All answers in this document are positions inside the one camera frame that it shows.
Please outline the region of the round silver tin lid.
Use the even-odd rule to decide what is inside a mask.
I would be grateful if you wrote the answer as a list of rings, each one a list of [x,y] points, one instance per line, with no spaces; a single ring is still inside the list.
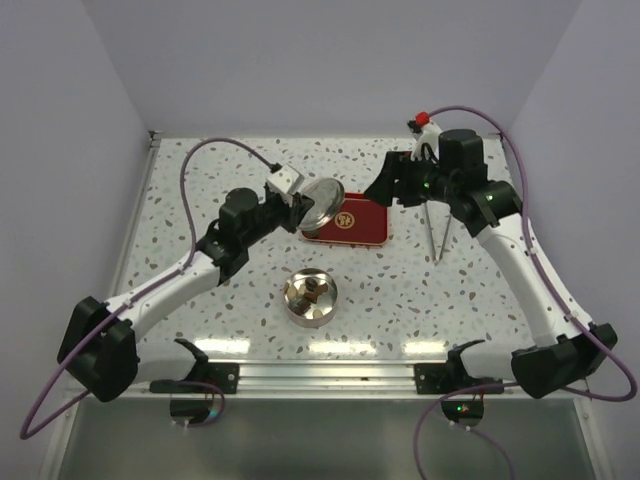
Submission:
[[[328,224],[345,201],[344,186],[335,178],[322,178],[310,183],[302,190],[302,195],[313,201],[313,206],[298,225],[302,232],[317,231]]]

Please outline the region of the metal tongs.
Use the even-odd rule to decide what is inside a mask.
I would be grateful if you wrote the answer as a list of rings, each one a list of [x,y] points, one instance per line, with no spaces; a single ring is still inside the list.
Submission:
[[[441,263],[447,253],[453,226],[450,207],[443,203],[429,202],[424,207],[427,240],[435,265]]]

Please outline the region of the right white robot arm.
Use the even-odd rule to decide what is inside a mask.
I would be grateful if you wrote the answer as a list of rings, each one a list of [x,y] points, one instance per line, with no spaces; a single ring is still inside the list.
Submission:
[[[600,348],[616,344],[613,327],[595,324],[571,298],[537,241],[525,239],[522,200],[509,182],[490,179],[484,144],[475,131],[448,130],[435,147],[388,152],[364,196],[382,207],[448,205],[494,260],[518,301],[533,346],[492,347],[475,340],[451,349],[445,379],[454,391],[501,380],[540,399],[594,373],[605,358]]]

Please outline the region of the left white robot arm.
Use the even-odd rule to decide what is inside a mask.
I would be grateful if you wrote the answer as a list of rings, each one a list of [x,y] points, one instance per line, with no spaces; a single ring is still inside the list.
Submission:
[[[104,302],[80,301],[65,332],[57,361],[92,395],[109,402],[130,386],[174,381],[185,392],[208,379],[206,355],[177,340],[176,351],[138,345],[161,320],[194,297],[234,276],[249,260],[249,248],[274,230],[295,232],[315,202],[296,193],[290,201],[266,191],[232,190],[219,216],[173,267],[139,287]]]

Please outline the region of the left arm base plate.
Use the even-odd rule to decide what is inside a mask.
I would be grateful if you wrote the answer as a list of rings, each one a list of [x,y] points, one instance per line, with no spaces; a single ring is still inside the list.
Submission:
[[[223,394],[236,394],[240,378],[237,363],[202,363],[192,368],[182,380],[154,380],[149,391],[154,394],[213,393],[212,386]]]

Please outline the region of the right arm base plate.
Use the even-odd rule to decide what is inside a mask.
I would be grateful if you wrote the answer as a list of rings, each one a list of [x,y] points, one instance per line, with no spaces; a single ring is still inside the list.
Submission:
[[[480,393],[502,394],[501,380],[472,378],[466,373],[455,373],[446,363],[427,362],[413,365],[416,393],[419,395],[444,395],[465,388],[482,386]]]

